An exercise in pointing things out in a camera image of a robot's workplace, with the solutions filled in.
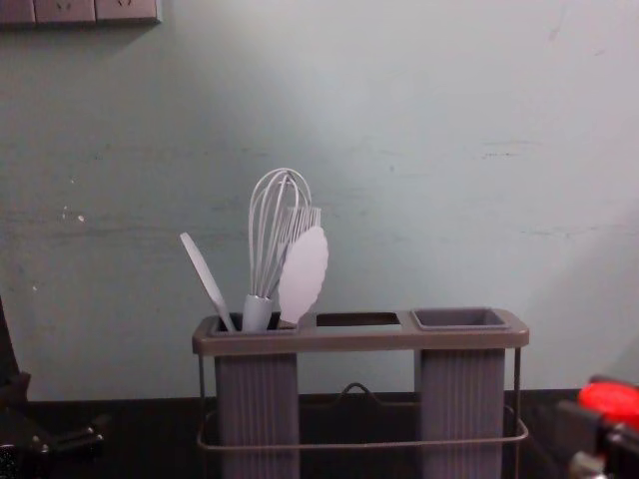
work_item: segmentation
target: utensil caddy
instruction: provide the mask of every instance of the utensil caddy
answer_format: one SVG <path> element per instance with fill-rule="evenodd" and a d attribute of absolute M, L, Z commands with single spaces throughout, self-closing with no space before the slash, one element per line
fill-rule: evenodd
<path fill-rule="evenodd" d="M 232 319 L 237 325 L 242 320 L 238 314 Z M 223 479 L 299 479 L 302 453 L 412 449 L 415 470 L 423 479 L 498 479 L 502 446 L 511 444 L 516 477 L 518 444 L 527 437 L 519 417 L 519 385 L 521 348 L 529 333 L 512 313 L 490 308 L 417 309 L 308 314 L 295 329 L 275 328 L 278 322 L 275 313 L 274 329 L 229 333 L 218 317 L 208 317 L 193 335 L 202 401 L 198 446 L 204 453 L 205 476 L 212 453 L 222 456 Z M 334 332 L 341 326 L 371 325 L 390 325 L 392 330 L 345 327 Z M 507 431 L 506 349 L 514 349 L 514 420 Z M 383 430 L 375 431 L 373 417 L 368 423 L 372 440 L 301 440 L 305 415 L 298 397 L 298 353 L 376 350 L 414 350 L 419 400 L 403 404 L 415 412 L 413 437 L 385 439 Z M 215 412 L 207 410 L 206 357 L 215 360 Z"/>

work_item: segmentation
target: red cap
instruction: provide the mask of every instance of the red cap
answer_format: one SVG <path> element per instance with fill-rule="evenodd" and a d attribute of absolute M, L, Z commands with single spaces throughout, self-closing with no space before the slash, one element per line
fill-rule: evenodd
<path fill-rule="evenodd" d="M 639 429 L 639 390 L 615 382 L 595 382 L 579 392 L 579 404 L 603 414 L 610 422 Z"/>

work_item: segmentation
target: electrical outlet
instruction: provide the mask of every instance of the electrical outlet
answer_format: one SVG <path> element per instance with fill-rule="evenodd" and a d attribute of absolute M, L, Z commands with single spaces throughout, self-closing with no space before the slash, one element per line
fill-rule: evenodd
<path fill-rule="evenodd" d="M 93 0 L 35 0 L 38 23 L 92 23 L 96 21 Z"/>
<path fill-rule="evenodd" d="M 0 0 L 0 25 L 36 23 L 33 0 Z"/>
<path fill-rule="evenodd" d="M 98 21 L 160 21 L 162 0 L 96 0 Z"/>

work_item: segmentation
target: scalloped spatula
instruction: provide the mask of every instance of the scalloped spatula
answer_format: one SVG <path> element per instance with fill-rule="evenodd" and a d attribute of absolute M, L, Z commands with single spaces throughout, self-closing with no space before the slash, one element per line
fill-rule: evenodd
<path fill-rule="evenodd" d="M 328 266 L 328 242 L 321 227 L 311 227 L 289 246 L 282 266 L 281 321 L 297 325 L 320 295 Z"/>

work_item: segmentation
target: spatula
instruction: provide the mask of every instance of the spatula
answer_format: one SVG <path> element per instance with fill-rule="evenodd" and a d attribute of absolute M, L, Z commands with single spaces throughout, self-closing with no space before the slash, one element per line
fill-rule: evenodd
<path fill-rule="evenodd" d="M 222 293 L 218 288 L 218 284 L 213 279 L 213 275 L 211 274 L 211 270 L 207 266 L 207 262 L 204 261 L 204 257 L 200 253 L 200 250 L 193 242 L 188 233 L 182 233 L 180 235 L 180 240 L 182 240 L 182 244 L 184 248 L 187 250 L 189 254 L 189 258 L 193 263 L 196 271 L 198 272 L 198 276 L 200 277 L 200 281 L 204 286 L 204 289 L 209 294 L 213 305 L 216 307 L 218 314 L 222 318 L 224 325 L 227 327 L 227 331 L 236 331 L 236 327 L 233 325 L 231 321 L 231 316 L 229 315 L 229 310 L 227 309 L 227 304 L 222 297 Z"/>
<path fill-rule="evenodd" d="M 280 276 L 281 321 L 297 325 L 320 295 L 326 267 L 328 242 L 321 227 L 311 227 L 289 246 Z"/>

